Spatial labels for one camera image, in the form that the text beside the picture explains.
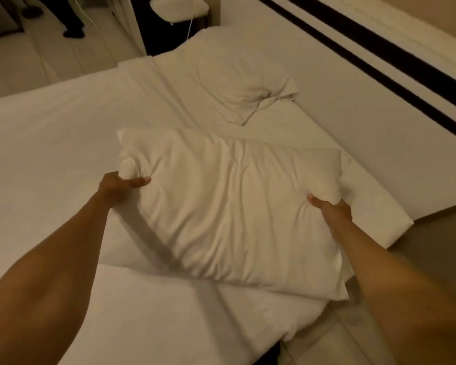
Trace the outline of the person's left hand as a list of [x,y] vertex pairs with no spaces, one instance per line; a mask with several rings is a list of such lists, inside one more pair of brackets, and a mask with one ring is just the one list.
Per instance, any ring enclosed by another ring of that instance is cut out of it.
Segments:
[[92,199],[103,207],[111,209],[127,199],[134,190],[140,188],[128,189],[125,187],[125,179],[119,176],[118,171],[109,172],[103,176]]

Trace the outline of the person's right hand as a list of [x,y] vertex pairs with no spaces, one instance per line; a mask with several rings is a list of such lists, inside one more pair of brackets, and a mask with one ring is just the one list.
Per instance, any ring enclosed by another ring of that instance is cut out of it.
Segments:
[[326,212],[321,211],[321,213],[330,228],[340,227],[341,225],[353,222],[352,210],[344,199],[341,199],[336,204],[332,204],[330,210]]

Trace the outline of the large white pillow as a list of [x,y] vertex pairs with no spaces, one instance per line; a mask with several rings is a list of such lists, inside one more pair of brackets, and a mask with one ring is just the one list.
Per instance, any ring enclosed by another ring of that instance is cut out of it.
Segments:
[[135,245],[176,273],[311,299],[348,297],[313,194],[341,200],[342,153],[192,129],[124,128],[119,173],[151,182],[117,209]]

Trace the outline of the person's right forearm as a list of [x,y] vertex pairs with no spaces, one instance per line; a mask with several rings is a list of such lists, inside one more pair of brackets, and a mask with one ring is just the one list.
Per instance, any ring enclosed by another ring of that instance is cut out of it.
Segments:
[[351,220],[328,220],[398,365],[456,365],[456,297]]

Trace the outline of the person's left forearm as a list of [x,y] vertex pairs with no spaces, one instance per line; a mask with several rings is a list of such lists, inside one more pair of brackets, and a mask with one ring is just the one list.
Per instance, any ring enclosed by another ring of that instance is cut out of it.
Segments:
[[0,278],[0,365],[58,365],[87,313],[111,204],[97,191]]

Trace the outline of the white bed sheet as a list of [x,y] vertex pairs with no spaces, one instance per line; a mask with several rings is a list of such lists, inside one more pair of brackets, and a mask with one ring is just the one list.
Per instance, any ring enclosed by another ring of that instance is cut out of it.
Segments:
[[[83,206],[117,169],[117,131],[191,127],[291,147],[340,145],[289,99],[262,104],[239,126],[191,76],[215,52],[227,72],[301,79],[233,27],[210,28],[172,52],[0,99],[0,277]],[[60,365],[251,365],[315,321],[326,303],[166,275],[161,264],[100,265],[85,322]]]

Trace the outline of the white headboard with black stripe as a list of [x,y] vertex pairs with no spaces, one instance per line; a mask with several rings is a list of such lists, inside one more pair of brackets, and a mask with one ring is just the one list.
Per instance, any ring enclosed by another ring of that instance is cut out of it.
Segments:
[[456,206],[456,66],[340,1],[221,0],[220,21],[413,219]]

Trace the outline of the flat white pillow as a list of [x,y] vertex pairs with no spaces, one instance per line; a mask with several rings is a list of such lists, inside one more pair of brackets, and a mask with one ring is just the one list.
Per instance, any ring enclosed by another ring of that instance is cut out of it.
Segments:
[[280,64],[244,44],[228,27],[202,29],[173,52],[225,120],[238,126],[275,101],[294,101],[299,94]]

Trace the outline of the dark bedside table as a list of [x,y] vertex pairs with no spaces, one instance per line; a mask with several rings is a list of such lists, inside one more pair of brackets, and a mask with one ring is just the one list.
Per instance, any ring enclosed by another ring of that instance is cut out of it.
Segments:
[[150,0],[130,0],[135,21],[146,54],[156,56],[178,48],[184,42],[209,26],[207,16],[171,24],[159,18],[151,9]]

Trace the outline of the white lamp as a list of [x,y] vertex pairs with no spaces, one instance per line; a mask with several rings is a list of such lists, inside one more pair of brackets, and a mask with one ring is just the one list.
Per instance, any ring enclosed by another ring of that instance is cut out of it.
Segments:
[[150,0],[149,5],[159,18],[171,24],[205,17],[210,11],[204,0]]

